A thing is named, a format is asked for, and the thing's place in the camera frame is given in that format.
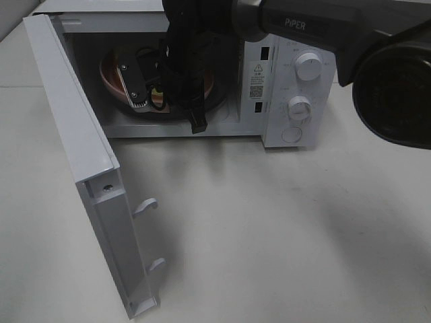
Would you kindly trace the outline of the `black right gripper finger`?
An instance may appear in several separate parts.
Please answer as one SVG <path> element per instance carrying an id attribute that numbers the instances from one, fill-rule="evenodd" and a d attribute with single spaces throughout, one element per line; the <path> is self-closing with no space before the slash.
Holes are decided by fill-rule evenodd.
<path id="1" fill-rule="evenodd" d="M 189 102 L 187 118 L 191 124 L 192 134 L 202 133 L 207 129 L 204 102 Z"/>

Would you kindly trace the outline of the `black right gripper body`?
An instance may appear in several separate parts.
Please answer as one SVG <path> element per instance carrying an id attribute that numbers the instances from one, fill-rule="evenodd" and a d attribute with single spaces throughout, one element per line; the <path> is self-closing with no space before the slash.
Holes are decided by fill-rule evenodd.
<path id="1" fill-rule="evenodd" d="M 163 1 L 169 26 L 160 47 L 162 91 L 169 104 L 205 110 L 205 56 L 214 34 L 231 34 L 231 1 Z"/>

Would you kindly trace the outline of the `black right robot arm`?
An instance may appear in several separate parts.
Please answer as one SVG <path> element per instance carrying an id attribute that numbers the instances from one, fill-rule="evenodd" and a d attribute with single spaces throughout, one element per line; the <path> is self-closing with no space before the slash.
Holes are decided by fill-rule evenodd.
<path id="1" fill-rule="evenodd" d="M 415 1 L 164 1 L 162 61 L 173 100 L 194 89 L 193 52 L 210 34 L 270 34 L 334 54 L 361 121 L 385 141 L 430 148 L 430 4 Z"/>

